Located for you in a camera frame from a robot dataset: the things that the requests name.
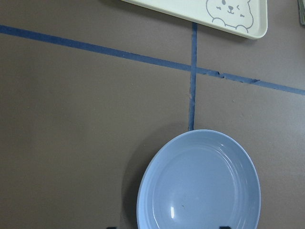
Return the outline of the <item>blue plate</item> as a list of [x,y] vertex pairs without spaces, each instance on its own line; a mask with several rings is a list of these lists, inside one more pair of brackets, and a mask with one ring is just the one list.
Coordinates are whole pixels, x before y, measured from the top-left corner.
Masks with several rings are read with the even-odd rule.
[[261,190],[255,166],[231,137],[193,130],[165,144],[142,177],[140,229],[255,229]]

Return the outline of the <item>cream bear tray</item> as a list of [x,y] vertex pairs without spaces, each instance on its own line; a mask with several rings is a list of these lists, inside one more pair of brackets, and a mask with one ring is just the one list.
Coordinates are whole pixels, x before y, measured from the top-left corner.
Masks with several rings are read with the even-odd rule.
[[264,37],[268,29],[265,0],[128,0],[127,2],[252,40]]

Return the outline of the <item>grey folded cloth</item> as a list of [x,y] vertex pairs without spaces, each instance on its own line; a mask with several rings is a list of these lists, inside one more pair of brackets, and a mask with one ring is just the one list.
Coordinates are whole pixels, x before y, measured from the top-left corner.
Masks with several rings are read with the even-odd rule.
[[302,26],[305,25],[305,1],[298,0],[298,12],[299,12],[299,20]]

